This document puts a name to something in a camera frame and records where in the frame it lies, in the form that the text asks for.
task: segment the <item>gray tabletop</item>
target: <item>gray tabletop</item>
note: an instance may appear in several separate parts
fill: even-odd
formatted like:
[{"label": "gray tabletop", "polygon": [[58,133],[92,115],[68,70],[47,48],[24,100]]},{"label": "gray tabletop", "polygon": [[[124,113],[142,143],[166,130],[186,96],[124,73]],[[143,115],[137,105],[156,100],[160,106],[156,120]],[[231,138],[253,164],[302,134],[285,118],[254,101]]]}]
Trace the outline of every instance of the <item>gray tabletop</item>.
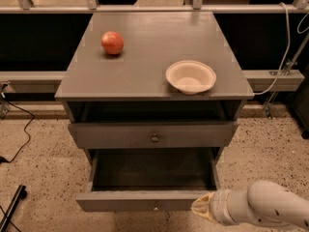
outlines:
[{"label": "gray tabletop", "polygon": [[[125,42],[118,56],[100,45],[106,31]],[[200,61],[216,73],[213,88],[194,96],[173,88],[170,65]],[[247,100],[252,90],[212,13],[95,13],[56,93],[60,101]]]}]

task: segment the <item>white cable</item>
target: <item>white cable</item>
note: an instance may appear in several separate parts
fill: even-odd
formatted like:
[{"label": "white cable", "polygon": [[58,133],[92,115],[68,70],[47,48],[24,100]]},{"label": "white cable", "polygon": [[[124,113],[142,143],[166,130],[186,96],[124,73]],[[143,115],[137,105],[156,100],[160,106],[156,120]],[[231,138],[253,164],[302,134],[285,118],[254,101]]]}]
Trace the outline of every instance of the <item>white cable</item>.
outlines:
[{"label": "white cable", "polygon": [[298,26],[297,26],[297,33],[298,33],[299,35],[303,34],[304,32],[306,32],[306,31],[309,29],[309,26],[308,26],[305,30],[302,30],[302,31],[299,30],[302,21],[303,21],[303,20],[305,19],[305,17],[307,17],[308,15],[309,15],[309,12],[302,18],[302,20],[299,22],[299,24],[298,24]]},{"label": "white cable", "polygon": [[284,3],[280,3],[280,5],[284,8],[285,12],[286,12],[286,20],[287,20],[287,34],[288,34],[288,45],[287,45],[287,48],[286,48],[286,52],[284,53],[283,55],[283,58],[282,58],[282,61],[281,61],[281,64],[279,66],[279,69],[278,69],[278,73],[276,75],[276,77],[274,78],[274,80],[272,81],[272,83],[270,84],[270,86],[263,92],[261,93],[254,93],[255,96],[260,96],[260,95],[263,95],[264,93],[268,92],[272,87],[273,85],[275,84],[275,82],[277,81],[279,75],[280,75],[280,71],[282,69],[282,66],[283,66],[283,63],[287,57],[287,54],[289,52],[289,49],[290,49],[290,44],[291,44],[291,36],[290,36],[290,21],[289,21],[289,12],[288,12],[288,9],[286,7],[286,5]]}]

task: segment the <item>black cable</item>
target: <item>black cable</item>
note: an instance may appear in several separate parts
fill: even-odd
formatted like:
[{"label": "black cable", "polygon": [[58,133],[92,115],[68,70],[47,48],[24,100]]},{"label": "black cable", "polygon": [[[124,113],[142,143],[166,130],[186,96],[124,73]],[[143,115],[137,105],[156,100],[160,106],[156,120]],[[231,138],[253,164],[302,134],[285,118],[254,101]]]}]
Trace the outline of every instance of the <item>black cable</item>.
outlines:
[{"label": "black cable", "polygon": [[[7,217],[7,215],[6,215],[6,212],[3,210],[3,208],[2,208],[1,205],[0,205],[0,210],[2,211],[4,217],[5,217],[6,219],[8,219],[8,217]],[[17,228],[16,225],[13,224],[13,222],[12,222],[11,220],[10,220],[10,224],[11,224],[18,232],[21,232],[21,230],[20,230],[19,228]]]},{"label": "black cable", "polygon": [[[3,95],[3,97],[4,97],[3,89],[4,89],[5,87],[6,87],[6,86],[3,85],[2,91],[1,91],[1,93],[2,93],[1,95]],[[23,108],[21,108],[21,107],[15,105],[15,104],[12,104],[12,103],[9,102],[5,97],[4,97],[4,100],[5,100],[8,104],[10,104],[11,106],[13,106],[13,107],[15,107],[15,108],[17,108],[17,109],[19,109],[19,110],[21,110],[21,111],[24,111],[25,113],[28,113],[29,115],[31,115],[31,119],[29,120],[29,122],[27,123],[27,125],[23,128],[23,131],[28,135],[27,141],[19,148],[19,150],[17,151],[17,153],[14,155],[14,157],[13,157],[11,160],[7,160],[7,159],[5,159],[5,158],[3,158],[3,157],[0,157],[0,163],[1,163],[1,162],[11,163],[12,161],[15,160],[15,158],[16,158],[17,155],[20,153],[20,151],[23,149],[23,147],[25,147],[25,146],[29,143],[29,141],[31,140],[31,135],[28,133],[27,128],[28,128],[28,126],[30,125],[30,123],[35,119],[36,116],[35,116],[33,113],[31,113],[31,112],[29,112],[29,111],[27,111],[27,110],[25,110],[25,109],[23,109]]]}]

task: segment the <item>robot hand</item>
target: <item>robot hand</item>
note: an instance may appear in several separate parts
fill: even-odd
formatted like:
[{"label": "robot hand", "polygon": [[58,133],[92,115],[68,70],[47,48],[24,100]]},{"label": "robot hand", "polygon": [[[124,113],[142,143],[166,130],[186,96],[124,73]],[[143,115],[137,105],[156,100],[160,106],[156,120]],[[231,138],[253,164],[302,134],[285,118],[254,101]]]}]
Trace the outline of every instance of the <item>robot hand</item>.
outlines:
[{"label": "robot hand", "polygon": [[192,211],[222,225],[247,222],[255,226],[309,230],[309,201],[270,181],[249,189],[210,192],[192,204]]}]

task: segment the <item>closed drawer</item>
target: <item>closed drawer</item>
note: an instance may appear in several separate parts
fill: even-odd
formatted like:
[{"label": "closed drawer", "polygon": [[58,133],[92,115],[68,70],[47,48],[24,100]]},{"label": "closed drawer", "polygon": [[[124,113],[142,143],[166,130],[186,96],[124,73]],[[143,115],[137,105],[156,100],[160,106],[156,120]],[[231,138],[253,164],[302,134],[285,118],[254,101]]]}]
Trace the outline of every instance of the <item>closed drawer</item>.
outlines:
[{"label": "closed drawer", "polygon": [[206,123],[77,123],[69,131],[79,148],[224,147],[238,127],[236,121]]},{"label": "closed drawer", "polygon": [[85,212],[188,211],[218,185],[210,149],[104,150],[76,201]]}]

